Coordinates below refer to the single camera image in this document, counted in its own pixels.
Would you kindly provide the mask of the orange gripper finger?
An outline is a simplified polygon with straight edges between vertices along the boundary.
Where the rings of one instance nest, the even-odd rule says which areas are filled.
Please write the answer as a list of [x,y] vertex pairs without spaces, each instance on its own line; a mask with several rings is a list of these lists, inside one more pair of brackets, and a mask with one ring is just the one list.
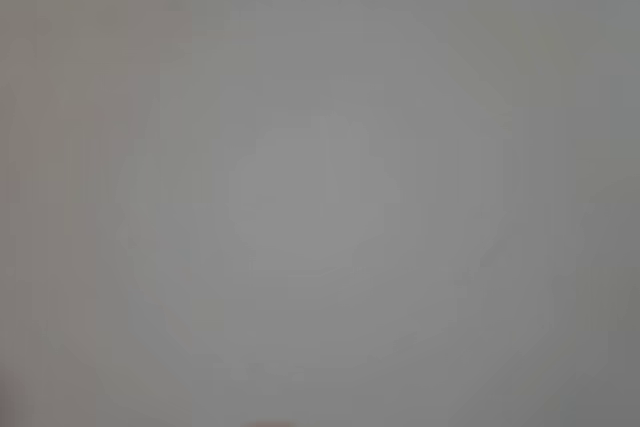
[[0,376],[0,427],[20,427],[23,424],[23,394],[21,386],[5,372]]

